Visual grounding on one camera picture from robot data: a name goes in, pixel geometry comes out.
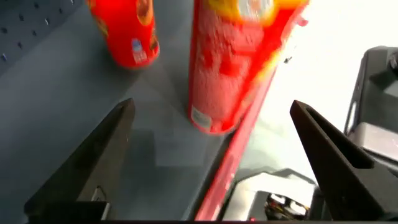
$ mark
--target yellow label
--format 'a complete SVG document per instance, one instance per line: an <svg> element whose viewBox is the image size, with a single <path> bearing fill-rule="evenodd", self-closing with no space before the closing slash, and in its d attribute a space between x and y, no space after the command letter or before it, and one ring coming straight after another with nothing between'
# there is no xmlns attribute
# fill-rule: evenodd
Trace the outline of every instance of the yellow label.
<svg viewBox="0 0 398 224"><path fill-rule="evenodd" d="M262 82L267 74L273 72L279 63L280 53L280 50L276 50L274 53L272 53L270 59L264 62L263 69L254 78L255 83Z"/></svg>
<svg viewBox="0 0 398 224"><path fill-rule="evenodd" d="M108 26L102 19L96 18L96 23L99 30L104 34L105 37L109 37Z"/></svg>
<svg viewBox="0 0 398 224"><path fill-rule="evenodd" d="M86 0L86 4L89 9L92 9L95 6L95 0Z"/></svg>
<svg viewBox="0 0 398 224"><path fill-rule="evenodd" d="M279 9L301 6L308 0L207 0L208 5L220 16L237 22L260 22L269 26Z"/></svg>

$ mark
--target gray table surface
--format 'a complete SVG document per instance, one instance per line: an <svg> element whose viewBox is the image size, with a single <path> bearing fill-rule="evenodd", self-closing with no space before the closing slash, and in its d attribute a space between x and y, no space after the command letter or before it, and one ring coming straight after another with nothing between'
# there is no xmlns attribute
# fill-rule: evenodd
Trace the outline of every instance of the gray table surface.
<svg viewBox="0 0 398 224"><path fill-rule="evenodd" d="M155 0L160 57L119 68L82 6L0 77L0 217L24 223L24 202L119 101L136 118L122 171L118 218L184 220L224 136L185 116L191 0Z"/></svg>

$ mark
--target pegboard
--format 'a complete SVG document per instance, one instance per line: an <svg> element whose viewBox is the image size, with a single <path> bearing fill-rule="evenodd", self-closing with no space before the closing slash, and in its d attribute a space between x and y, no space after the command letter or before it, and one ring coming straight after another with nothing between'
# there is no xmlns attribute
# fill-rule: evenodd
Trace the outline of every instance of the pegboard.
<svg viewBox="0 0 398 224"><path fill-rule="evenodd" d="M0 0L0 76L82 3L83 0Z"/></svg>

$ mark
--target barcode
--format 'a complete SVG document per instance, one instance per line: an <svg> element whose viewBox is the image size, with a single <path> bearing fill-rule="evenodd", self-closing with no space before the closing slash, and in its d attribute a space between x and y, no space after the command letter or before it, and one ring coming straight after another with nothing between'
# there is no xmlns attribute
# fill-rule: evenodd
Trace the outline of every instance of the barcode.
<svg viewBox="0 0 398 224"><path fill-rule="evenodd" d="M210 130L211 118L209 116L201 113L194 107L192 107L191 118L192 118L193 122L195 122L201 128Z"/></svg>

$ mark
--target can label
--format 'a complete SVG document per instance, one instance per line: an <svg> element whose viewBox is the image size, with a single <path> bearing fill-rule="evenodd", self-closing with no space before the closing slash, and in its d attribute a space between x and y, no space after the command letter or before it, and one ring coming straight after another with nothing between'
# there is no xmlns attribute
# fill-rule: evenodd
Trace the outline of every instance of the can label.
<svg viewBox="0 0 398 224"><path fill-rule="evenodd" d="M239 122L259 84L273 72L284 26L303 1L292 2L297 4L276 0L195 1L189 110L198 128L221 134ZM209 118L211 126L194 119L195 111Z"/></svg>
<svg viewBox="0 0 398 224"><path fill-rule="evenodd" d="M86 3L118 64L140 68L158 56L152 0L86 0Z"/></svg>

